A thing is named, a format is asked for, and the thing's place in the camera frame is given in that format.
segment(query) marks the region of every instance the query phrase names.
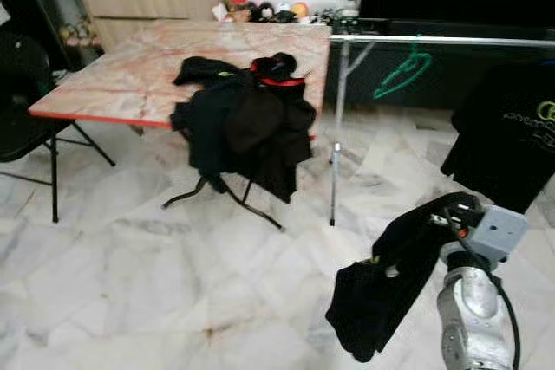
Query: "marble floor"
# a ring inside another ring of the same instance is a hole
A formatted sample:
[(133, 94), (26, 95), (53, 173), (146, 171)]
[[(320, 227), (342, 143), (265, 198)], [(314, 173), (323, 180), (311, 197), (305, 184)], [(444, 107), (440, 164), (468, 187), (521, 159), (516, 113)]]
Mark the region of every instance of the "marble floor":
[[(197, 180), (182, 139), (82, 123), (118, 165), (62, 144), (59, 224), (50, 222), (48, 187), (0, 177), (0, 368), (443, 369), (435, 307), (442, 264), (370, 365), (341, 349), (323, 314), (337, 270), (368, 257), (392, 219), (463, 189), (439, 171), (456, 138), (448, 117), (350, 110), (344, 142), (351, 153), (342, 159), (337, 227), (330, 228), (333, 130), (325, 113), (292, 203), (253, 190), (251, 203), (285, 233), (209, 189), (161, 210)], [(0, 169), (47, 179), (48, 151)], [(237, 190), (245, 186), (227, 179)], [(552, 368), (553, 189), (529, 210), (532, 229), (499, 269), (519, 318), (526, 370)]]

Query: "black cloth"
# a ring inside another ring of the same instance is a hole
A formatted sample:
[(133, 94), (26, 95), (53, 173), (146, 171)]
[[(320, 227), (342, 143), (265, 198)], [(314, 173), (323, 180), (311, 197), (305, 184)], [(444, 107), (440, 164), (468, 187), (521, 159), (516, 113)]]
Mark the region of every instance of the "black cloth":
[(177, 85), (204, 89), (176, 104), (173, 130), (191, 133), (190, 165), (217, 191), (222, 172), (238, 172), (289, 203), (297, 190), (296, 166), (310, 158), (308, 129), (315, 109), (303, 99), (304, 79), (292, 78), (297, 62), (276, 54), (249, 69), (203, 57), (183, 61)]
[(453, 126), (460, 135), (441, 171), (524, 213), (555, 173), (555, 67), (495, 68), (454, 113)]
[[(432, 214), (475, 197), (448, 194), (398, 217), (372, 247), (373, 260), (339, 270), (326, 319), (345, 350), (360, 362), (381, 352), (412, 307), (438, 261), (441, 246), (453, 241), (445, 227), (429, 223)], [(387, 277), (394, 265), (399, 274)]]

